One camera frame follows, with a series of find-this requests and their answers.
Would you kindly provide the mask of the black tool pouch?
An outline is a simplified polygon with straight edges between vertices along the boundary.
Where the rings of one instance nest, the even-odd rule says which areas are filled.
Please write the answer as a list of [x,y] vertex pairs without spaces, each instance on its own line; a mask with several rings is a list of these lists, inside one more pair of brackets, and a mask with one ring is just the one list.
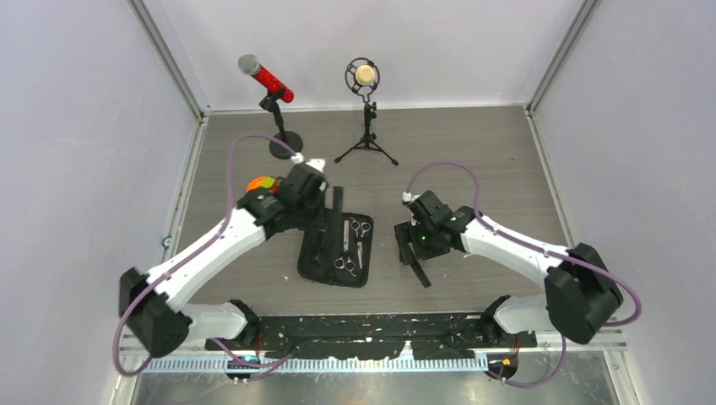
[[[357,268],[358,277],[352,278],[345,270],[334,268],[334,260],[342,252],[342,244],[349,242],[355,246],[353,234],[350,232],[348,217],[367,220],[372,224],[370,234],[358,247],[358,258],[355,259],[360,265]],[[344,188],[337,186],[333,192],[333,206],[325,208],[323,215],[304,231],[301,242],[301,249],[297,262],[297,272],[304,279],[326,285],[334,285],[347,288],[362,288],[367,284],[370,271],[372,236],[374,220],[363,213],[349,213],[344,211]],[[316,243],[319,232],[326,232],[323,245],[322,265],[317,266],[312,262],[316,254]]]

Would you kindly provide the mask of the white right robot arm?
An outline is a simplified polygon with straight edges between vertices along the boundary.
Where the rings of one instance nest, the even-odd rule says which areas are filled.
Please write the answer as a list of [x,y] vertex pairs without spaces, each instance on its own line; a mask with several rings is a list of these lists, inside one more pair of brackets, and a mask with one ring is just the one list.
[[493,346],[521,332],[544,331],[589,343],[623,302],[592,246],[567,248],[530,238],[470,207],[452,210],[431,191],[404,192],[402,203],[411,216],[394,227],[400,261],[424,287],[431,283],[420,262],[451,251],[490,259],[540,287],[528,297],[503,295],[482,312],[482,335]]

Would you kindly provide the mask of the black comb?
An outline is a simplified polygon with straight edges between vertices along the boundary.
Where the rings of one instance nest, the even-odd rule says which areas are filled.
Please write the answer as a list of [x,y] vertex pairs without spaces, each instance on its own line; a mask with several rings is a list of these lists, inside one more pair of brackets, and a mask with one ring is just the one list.
[[410,245],[407,245],[404,248],[404,252],[402,253],[402,262],[404,265],[409,266],[411,268],[423,288],[427,289],[431,287],[431,281],[427,277]]

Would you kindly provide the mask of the silver hair scissors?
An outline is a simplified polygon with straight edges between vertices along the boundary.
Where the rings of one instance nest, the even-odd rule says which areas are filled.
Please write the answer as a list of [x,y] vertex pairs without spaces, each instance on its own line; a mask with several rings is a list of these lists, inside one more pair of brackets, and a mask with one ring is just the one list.
[[347,220],[350,232],[354,236],[355,247],[358,248],[364,242],[364,239],[370,234],[372,224],[367,220],[357,219],[354,217],[348,217]]

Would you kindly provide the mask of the silver thinning scissors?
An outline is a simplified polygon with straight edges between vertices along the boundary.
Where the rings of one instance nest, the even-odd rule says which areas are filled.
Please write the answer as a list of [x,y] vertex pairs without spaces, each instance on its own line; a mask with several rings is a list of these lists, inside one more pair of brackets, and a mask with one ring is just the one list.
[[342,252],[334,260],[334,268],[338,270],[345,270],[352,278],[358,277],[357,268],[360,266],[355,259],[358,258],[359,249],[357,246],[352,246],[349,242],[342,244]]

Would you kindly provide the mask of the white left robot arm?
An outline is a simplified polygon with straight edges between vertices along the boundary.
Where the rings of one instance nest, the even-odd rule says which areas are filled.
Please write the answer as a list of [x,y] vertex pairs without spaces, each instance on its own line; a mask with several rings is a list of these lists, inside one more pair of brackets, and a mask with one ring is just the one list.
[[317,224],[328,181],[324,159],[293,165],[269,187],[246,192],[213,229],[145,273],[128,269],[119,280],[119,315],[153,359],[186,340],[228,339],[251,348],[259,336],[246,305],[195,305],[190,299],[214,276],[277,233]]

